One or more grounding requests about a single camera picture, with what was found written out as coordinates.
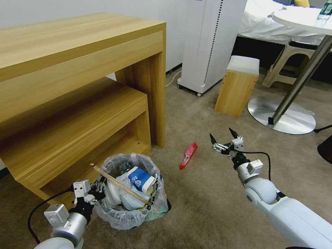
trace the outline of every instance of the white wall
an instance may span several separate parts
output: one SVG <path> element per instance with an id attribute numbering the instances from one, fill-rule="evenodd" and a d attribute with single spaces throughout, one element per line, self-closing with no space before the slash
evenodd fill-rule
<path id="1" fill-rule="evenodd" d="M 166 71 L 182 62 L 189 0 L 0 0 L 0 28 L 115 12 L 167 22 Z"/>
<path id="2" fill-rule="evenodd" d="M 6 168 L 6 166 L 3 164 L 3 161 L 0 158 L 0 170 Z"/>

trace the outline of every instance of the white cable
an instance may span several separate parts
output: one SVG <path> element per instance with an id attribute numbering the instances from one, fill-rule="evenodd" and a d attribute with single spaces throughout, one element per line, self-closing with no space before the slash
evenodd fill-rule
<path id="1" fill-rule="evenodd" d="M 178 72 L 174 75 L 173 79 L 170 81 L 170 83 L 168 83 L 168 84 L 165 86 L 165 88 L 168 87 L 168 86 L 173 82 L 174 78 L 175 78 L 180 72 L 182 72 L 182 70 L 181 70 L 181 71 L 178 71 Z"/>

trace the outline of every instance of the blue and white package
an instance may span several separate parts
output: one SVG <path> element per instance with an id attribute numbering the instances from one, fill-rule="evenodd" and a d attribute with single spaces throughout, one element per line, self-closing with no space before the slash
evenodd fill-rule
<path id="1" fill-rule="evenodd" d="M 156 178 L 150 176 L 143 169 L 137 166 L 128 171 L 127 175 L 139 191 L 142 191 L 146 195 L 150 195 L 152 193 L 152 184 L 155 183 Z"/>

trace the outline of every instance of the round table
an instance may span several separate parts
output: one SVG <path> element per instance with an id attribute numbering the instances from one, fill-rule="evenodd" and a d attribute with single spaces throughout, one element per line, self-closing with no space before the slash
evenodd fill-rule
<path id="1" fill-rule="evenodd" d="M 323 27 L 316 23 L 317 13 L 308 8 L 292 8 L 276 11 L 272 19 L 292 28 L 325 34 L 316 51 L 294 82 L 293 88 L 281 100 L 277 98 L 258 97 L 249 101 L 250 114 L 263 125 L 289 134 L 306 134 L 315 129 L 316 121 L 312 113 L 293 103 L 304 83 L 310 79 L 321 61 L 332 49 L 332 17 Z"/>

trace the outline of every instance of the trash can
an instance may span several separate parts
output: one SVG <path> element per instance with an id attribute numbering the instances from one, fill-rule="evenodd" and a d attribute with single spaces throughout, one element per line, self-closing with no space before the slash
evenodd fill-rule
<path id="1" fill-rule="evenodd" d="M 325 161 L 332 164 L 332 135 L 317 146 L 317 151 Z"/>
<path id="2" fill-rule="evenodd" d="M 107 158 L 101 169 L 116 178 L 121 175 L 120 165 L 123 163 L 130 163 L 133 166 L 137 166 L 157 178 L 153 184 L 154 194 L 150 202 L 141 209 L 128 211 L 121 206 L 110 208 L 107 207 L 105 199 L 101 200 L 95 206 L 98 216 L 104 221 L 109 222 L 113 228 L 129 230 L 140 226 L 144 221 L 152 221 L 162 217 L 171 209 L 171 205 L 164 190 L 164 180 L 160 174 L 160 170 L 149 157 L 135 153 L 130 155 L 118 154 Z"/>

